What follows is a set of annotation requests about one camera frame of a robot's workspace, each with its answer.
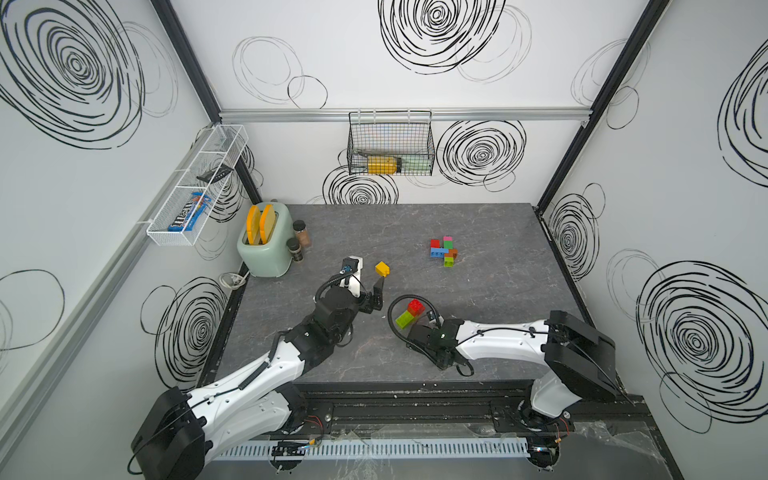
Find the yellow lego brick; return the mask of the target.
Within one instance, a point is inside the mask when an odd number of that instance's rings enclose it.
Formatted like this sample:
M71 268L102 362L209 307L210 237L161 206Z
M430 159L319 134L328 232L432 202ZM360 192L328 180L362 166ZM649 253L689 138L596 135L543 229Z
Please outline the yellow lego brick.
M375 266L375 272L376 272L376 273L377 273L377 274L378 274L380 277L382 277L382 278L386 278L386 277L387 277L387 276L390 274L390 267L389 267L389 266L388 266L386 263L384 263L384 262L379 262L379 263L378 263L378 264Z

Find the small red lego brick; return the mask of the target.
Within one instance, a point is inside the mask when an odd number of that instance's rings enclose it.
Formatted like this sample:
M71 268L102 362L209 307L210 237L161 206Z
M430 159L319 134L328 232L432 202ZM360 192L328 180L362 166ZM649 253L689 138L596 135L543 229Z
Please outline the small red lego brick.
M411 300L411 301L408 303L408 306L407 306L407 311L408 311L408 312L409 312L409 313L410 313L412 316L414 316L415 318L417 318L417 317L419 317L420 315L422 315L422 314L424 313L424 311L425 311L425 306L424 306L424 304L423 304L421 301L419 301L419 300L417 300L417 299L413 299L413 300Z

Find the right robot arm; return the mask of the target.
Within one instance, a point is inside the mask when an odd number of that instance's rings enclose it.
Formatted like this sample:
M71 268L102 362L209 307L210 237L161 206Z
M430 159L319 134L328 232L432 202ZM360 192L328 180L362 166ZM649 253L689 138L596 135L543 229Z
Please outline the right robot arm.
M439 369L469 368L483 359L523 361L548 371L533 381L520 407L529 418L556 419L581 401L610 403L616 384L615 342L591 325L560 310L522 324L482 324L445 319L416 324L406 336L409 348Z

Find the long green lego brick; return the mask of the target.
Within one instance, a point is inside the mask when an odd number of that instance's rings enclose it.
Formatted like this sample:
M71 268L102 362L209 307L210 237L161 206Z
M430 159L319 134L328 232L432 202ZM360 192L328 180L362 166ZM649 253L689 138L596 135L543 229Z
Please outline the long green lego brick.
M412 314L410 311L406 310L397 317L397 319L395 320L395 324L398 326L399 329L405 329L411 323L413 323L415 319L416 319L416 316Z

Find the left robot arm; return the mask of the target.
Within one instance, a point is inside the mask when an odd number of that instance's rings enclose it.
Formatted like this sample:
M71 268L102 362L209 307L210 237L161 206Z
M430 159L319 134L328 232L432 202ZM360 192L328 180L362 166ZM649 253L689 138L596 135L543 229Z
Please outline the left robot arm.
M358 314L383 307L388 265L376 265L378 279L371 289L361 282L362 269L362 258L344 258L341 270L316 291L313 311L279 332L261 357L187 393L177 387L163 392L131 443L128 473L145 479L194 479L231 447L263 434L299 429L307 406L295 380L341 347Z

